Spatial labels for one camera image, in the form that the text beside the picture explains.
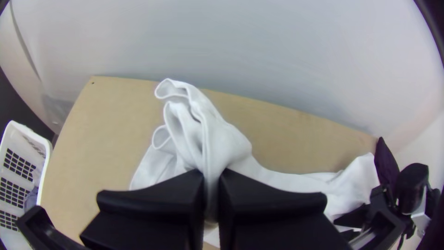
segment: white plastic basket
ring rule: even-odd
[[[0,143],[0,238],[7,249],[31,249],[15,221],[24,214],[25,197],[34,187],[39,187],[40,204],[51,152],[51,143],[28,127],[15,121],[6,126]]]

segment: table surface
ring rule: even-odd
[[[41,206],[55,227],[80,242],[99,212],[97,192],[127,190],[156,127],[163,104],[156,82],[94,76],[74,104],[48,164]],[[224,119],[253,145],[269,169],[336,172],[374,152],[376,138],[328,119],[232,94],[202,90]],[[204,243],[204,249],[217,249]]]

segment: white fabric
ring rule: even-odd
[[[146,188],[194,168],[200,170],[205,177],[205,219],[207,224],[213,223],[204,233],[210,244],[219,244],[214,224],[216,188],[225,168],[284,191],[323,192],[327,196],[324,213],[330,220],[369,203],[371,189],[379,185],[371,153],[356,158],[338,173],[295,175],[268,170],[252,156],[248,139],[222,118],[199,89],[165,79],[154,94],[165,102],[165,125],[154,131],[129,189]]]

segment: white backdrop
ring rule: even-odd
[[[5,73],[56,131],[91,75],[265,100],[384,136],[395,151],[442,107],[443,66],[413,1],[12,0],[7,11],[0,66],[28,64],[32,80],[17,80],[23,67]]]

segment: dark purple fabric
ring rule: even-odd
[[[387,147],[382,137],[379,137],[375,150],[375,166],[378,172],[379,182],[387,184],[392,191],[395,189],[396,178],[399,174],[399,167],[395,157]]]

